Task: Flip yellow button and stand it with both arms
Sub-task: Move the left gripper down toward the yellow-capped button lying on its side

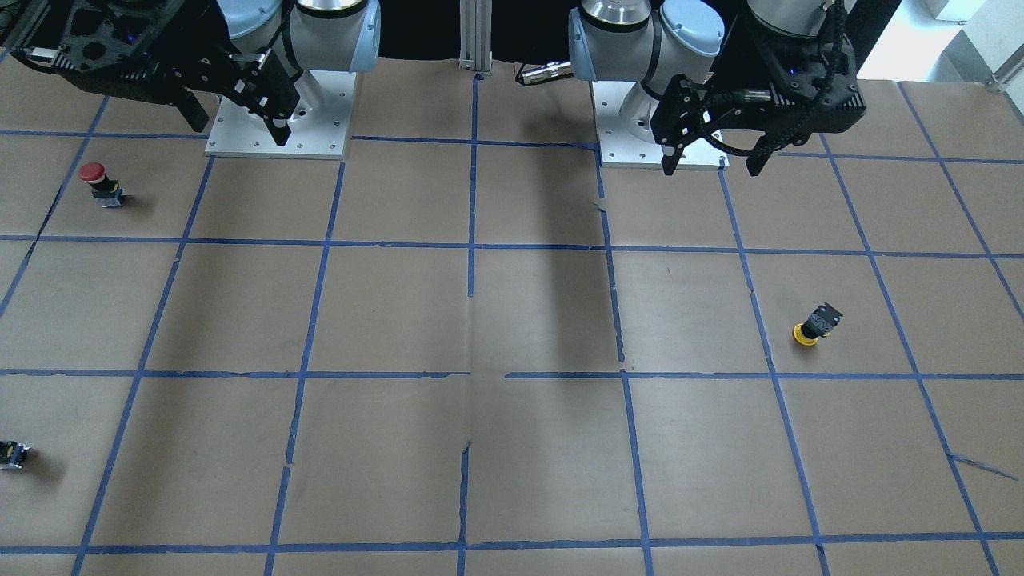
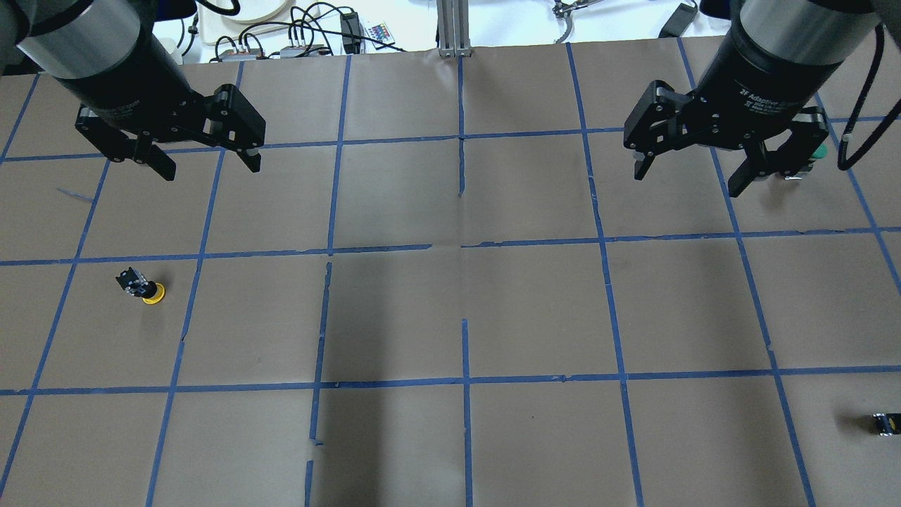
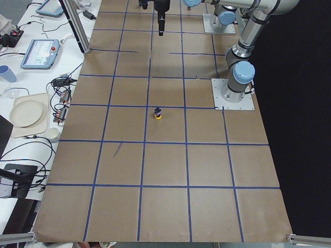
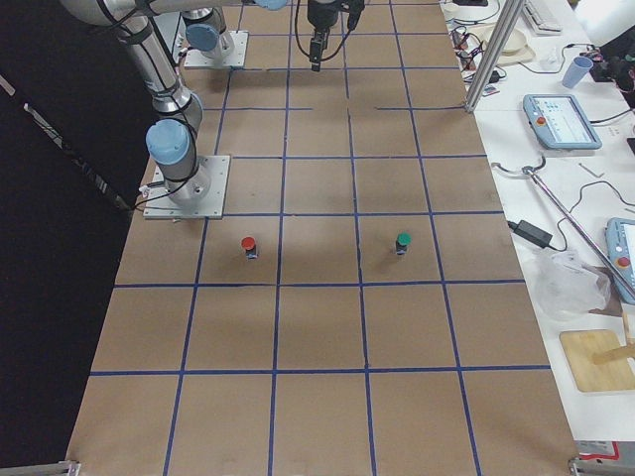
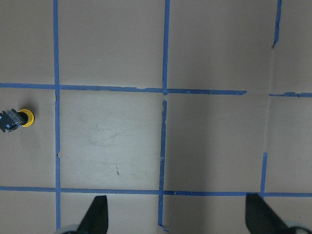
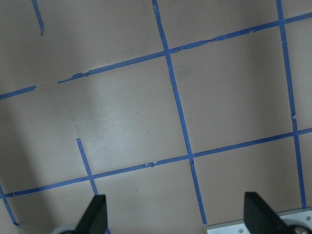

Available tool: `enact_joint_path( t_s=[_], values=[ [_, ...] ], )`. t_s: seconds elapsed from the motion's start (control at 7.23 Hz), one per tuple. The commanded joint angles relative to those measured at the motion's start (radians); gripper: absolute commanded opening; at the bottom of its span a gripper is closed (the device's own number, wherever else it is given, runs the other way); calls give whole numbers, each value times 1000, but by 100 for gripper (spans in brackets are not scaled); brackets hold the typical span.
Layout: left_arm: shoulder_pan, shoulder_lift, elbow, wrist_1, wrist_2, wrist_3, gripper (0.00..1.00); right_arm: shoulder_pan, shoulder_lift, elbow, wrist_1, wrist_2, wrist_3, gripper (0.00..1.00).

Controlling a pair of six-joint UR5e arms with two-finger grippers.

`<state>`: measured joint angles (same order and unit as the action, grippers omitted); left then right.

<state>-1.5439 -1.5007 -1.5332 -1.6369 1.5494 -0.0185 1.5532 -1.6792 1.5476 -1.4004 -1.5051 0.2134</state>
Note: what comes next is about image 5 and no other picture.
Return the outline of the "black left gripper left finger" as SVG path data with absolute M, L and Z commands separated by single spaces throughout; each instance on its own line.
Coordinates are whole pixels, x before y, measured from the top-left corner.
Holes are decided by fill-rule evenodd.
M 96 196 L 77 228 L 78 234 L 106 234 L 108 231 L 108 201 L 106 195 Z

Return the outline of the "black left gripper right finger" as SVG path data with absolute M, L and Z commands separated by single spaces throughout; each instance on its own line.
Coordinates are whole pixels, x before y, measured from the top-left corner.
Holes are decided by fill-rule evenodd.
M 293 233 L 258 194 L 246 195 L 245 223 L 251 234 Z

